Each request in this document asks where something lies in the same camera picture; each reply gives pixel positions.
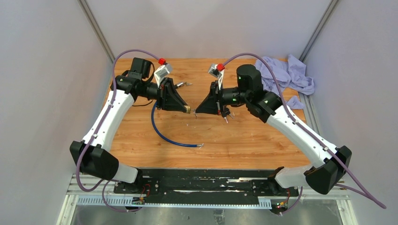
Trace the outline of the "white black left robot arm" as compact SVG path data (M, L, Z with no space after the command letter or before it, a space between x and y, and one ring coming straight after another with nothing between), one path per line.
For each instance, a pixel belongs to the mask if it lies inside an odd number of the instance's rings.
M120 181L133 194L143 190L142 171L121 163L110 153L110 148L126 112L138 97L156 100L156 108L161 110L190 113L190 106L167 77L172 66L163 58L159 64L151 74L152 62L134 58L130 70L114 77L106 104L94 125L81 141L73 141L69 148L77 166L76 175L85 173L102 180Z

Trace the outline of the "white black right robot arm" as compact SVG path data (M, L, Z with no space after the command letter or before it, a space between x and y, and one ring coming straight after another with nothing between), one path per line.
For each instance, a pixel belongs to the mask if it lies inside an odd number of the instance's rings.
M209 94L196 108L196 113L226 117L230 114L228 106L245 105L251 115L284 134L309 159L310 164L306 166L275 169L268 177L272 194L281 195L287 188L305 186L326 195L344 176L341 163L349 165L351 150L326 141L284 106L277 94L264 90L260 71L254 65L237 68L237 87L234 88L223 87L222 64L212 64L208 72L216 81L211 83Z

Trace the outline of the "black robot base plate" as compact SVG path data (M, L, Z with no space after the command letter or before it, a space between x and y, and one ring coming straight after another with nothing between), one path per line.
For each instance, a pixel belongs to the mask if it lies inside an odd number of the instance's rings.
M237 190L244 188L240 181L246 180L253 189L266 191L271 195L281 195L291 188L282 188L274 180L272 170L220 170L220 169L142 169L143 185L133 189L123 182L122 188L137 193L150 182L164 181L166 187L177 190Z

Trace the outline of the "brass padlock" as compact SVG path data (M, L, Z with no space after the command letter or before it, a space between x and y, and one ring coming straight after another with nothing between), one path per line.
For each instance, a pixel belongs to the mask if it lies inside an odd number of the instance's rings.
M184 106L184 113L190 114L191 113L191 107L188 105Z

